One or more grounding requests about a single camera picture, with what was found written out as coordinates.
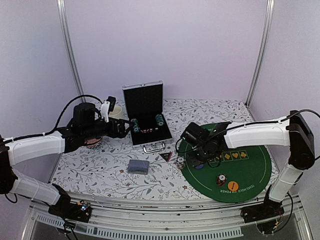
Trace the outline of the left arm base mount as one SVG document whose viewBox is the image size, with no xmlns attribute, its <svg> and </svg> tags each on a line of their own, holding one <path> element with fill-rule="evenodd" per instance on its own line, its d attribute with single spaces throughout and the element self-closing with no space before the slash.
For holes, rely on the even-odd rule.
<svg viewBox="0 0 320 240">
<path fill-rule="evenodd" d="M 80 200 L 77 203 L 72 203 L 69 198 L 62 198 L 49 207 L 48 213 L 62 219 L 88 223 L 92 208 L 89 201 Z"/>
</svg>

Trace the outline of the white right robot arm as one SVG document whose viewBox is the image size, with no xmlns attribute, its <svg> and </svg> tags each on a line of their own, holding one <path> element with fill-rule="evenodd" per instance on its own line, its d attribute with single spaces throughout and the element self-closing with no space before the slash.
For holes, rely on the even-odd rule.
<svg viewBox="0 0 320 240">
<path fill-rule="evenodd" d="M 266 191 L 268 200 L 258 213 L 269 218 L 318 159 L 303 113 L 293 110 L 246 123 L 190 123 L 178 148 L 185 158 L 185 178 L 206 197 L 223 203 L 244 202 Z"/>
</svg>

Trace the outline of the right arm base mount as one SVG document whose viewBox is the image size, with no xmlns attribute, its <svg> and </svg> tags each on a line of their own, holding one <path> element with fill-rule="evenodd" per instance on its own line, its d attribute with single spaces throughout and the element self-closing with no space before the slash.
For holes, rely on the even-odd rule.
<svg viewBox="0 0 320 240">
<path fill-rule="evenodd" d="M 284 213 L 282 202 L 275 202 L 264 199 L 263 203 L 252 206 L 246 206 L 241 209 L 240 215 L 245 223 L 264 222 L 256 225 L 258 231 L 262 234 L 273 234 L 279 224 L 276 217 L 280 217 Z"/>
</svg>

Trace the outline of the purple small blind button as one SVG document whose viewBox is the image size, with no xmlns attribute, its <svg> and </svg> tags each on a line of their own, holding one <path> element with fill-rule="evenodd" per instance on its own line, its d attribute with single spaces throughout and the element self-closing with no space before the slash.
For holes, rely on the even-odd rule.
<svg viewBox="0 0 320 240">
<path fill-rule="evenodd" d="M 202 169 L 204 167 L 204 165 L 203 164 L 200 164 L 200 165 L 197 165 L 195 168 L 197 169 L 197 170 L 199 170 L 199 169 Z"/>
</svg>

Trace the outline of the aluminium poker case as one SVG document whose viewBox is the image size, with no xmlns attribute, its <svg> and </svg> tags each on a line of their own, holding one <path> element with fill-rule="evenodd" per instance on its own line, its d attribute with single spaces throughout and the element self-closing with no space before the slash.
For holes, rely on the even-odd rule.
<svg viewBox="0 0 320 240">
<path fill-rule="evenodd" d="M 141 148 L 144 153 L 162 152 L 166 143 L 173 137 L 164 117 L 164 85 L 161 80 L 124 85 L 122 87 L 125 109 L 129 121 L 137 119 L 140 130 L 158 128 L 154 133 L 135 133 L 131 130 L 131 141 L 134 148 Z M 162 115 L 164 125 L 158 126 L 155 116 Z"/>
</svg>

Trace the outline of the orange big blind button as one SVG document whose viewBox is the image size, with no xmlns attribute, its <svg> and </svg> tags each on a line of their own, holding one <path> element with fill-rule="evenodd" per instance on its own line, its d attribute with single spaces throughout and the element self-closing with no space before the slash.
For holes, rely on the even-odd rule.
<svg viewBox="0 0 320 240">
<path fill-rule="evenodd" d="M 236 192 L 239 189 L 239 184 L 236 181 L 230 181 L 227 187 L 230 191 Z"/>
</svg>

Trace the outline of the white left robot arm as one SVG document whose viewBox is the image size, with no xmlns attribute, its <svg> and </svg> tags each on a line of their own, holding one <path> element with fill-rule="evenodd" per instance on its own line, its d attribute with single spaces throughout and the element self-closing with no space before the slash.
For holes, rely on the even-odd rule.
<svg viewBox="0 0 320 240">
<path fill-rule="evenodd" d="M 107 136 L 124 138 L 133 128 L 124 119 L 95 120 L 87 126 L 59 127 L 50 134 L 37 134 L 25 139 L 8 138 L 0 141 L 0 193 L 21 195 L 54 205 L 63 216 L 74 213 L 74 205 L 63 198 L 61 187 L 38 181 L 13 167 L 21 162 L 47 155 L 70 153 L 85 146 L 88 140 Z"/>
</svg>

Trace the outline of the orange poker chip stack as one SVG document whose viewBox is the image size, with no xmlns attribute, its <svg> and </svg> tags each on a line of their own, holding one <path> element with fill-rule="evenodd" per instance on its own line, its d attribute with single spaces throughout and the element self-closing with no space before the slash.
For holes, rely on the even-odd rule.
<svg viewBox="0 0 320 240">
<path fill-rule="evenodd" d="M 219 174 L 216 178 L 216 184 L 218 186 L 223 186 L 226 182 L 226 176 L 224 174 Z"/>
</svg>

